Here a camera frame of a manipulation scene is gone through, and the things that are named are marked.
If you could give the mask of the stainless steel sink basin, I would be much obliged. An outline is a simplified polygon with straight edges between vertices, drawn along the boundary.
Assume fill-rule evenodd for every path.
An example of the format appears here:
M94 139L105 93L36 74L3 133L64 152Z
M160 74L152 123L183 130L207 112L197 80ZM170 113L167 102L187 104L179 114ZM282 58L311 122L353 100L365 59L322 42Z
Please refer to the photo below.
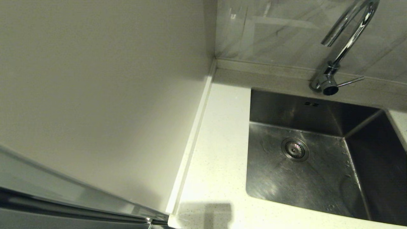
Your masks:
M286 138L305 142L309 158L288 159ZM407 226L407 148L385 110L252 89L246 193Z

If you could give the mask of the round metal drain strainer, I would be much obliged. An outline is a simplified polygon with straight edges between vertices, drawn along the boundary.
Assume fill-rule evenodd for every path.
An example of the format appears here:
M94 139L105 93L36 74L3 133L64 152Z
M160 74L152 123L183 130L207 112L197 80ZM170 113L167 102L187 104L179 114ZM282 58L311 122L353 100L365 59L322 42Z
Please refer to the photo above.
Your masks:
M300 139L286 138L281 142L281 151L290 160L304 162L310 156L308 146Z

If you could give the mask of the white countertop trim strip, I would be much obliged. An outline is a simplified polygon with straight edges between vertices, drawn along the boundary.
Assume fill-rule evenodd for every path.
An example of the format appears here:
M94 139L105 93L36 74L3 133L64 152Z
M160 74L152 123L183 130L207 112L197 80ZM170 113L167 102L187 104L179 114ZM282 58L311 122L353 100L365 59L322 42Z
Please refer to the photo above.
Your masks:
M189 166L195 149L195 144L199 136L199 130L202 124L202 118L205 113L205 108L212 87L213 78L217 70L217 59L214 58L210 67L209 74L205 76L205 86L202 91L202 96L199 100L198 109L195 114L194 122L185 146L184 154L178 169L177 177L174 182L170 198L167 204L166 212L175 214L177 212L179 201L182 196L183 187L189 172Z

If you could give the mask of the chrome gooseneck faucet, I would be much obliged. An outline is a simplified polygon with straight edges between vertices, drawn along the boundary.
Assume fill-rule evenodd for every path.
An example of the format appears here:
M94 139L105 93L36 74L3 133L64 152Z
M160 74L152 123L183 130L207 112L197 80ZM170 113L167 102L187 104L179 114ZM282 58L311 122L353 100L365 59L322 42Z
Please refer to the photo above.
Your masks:
M355 26L352 34L349 36L343 47L340 49L334 60L327 61L327 66L324 70L317 74L309 84L312 91L322 93L326 96L335 95L340 87L335 80L335 74L340 69L340 63L343 61L347 53L359 39L363 31L377 12L380 0L355 0L339 17L336 23L331 27L330 31L321 41L322 45L331 47L342 32L350 25L350 22L362 12L362 16Z

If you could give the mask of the thin chrome faucet lever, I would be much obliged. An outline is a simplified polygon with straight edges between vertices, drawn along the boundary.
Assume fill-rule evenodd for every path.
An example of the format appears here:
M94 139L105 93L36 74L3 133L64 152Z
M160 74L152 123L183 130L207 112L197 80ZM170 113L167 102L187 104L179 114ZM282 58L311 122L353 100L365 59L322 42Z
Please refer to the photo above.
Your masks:
M356 83L356 82L364 80L364 79L365 79L365 77L361 76L361 77L358 77L358 78L355 78L355 79L352 79L352 80L342 82L342 83L338 84L337 87L344 87L346 85L353 84L353 83Z

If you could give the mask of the shiny steel appliance edge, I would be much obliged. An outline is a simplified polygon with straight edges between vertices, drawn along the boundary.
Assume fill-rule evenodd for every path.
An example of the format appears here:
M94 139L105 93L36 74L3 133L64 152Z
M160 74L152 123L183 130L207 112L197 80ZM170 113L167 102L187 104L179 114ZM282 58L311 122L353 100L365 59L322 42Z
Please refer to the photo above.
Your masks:
M0 145L0 229L173 229L168 219Z

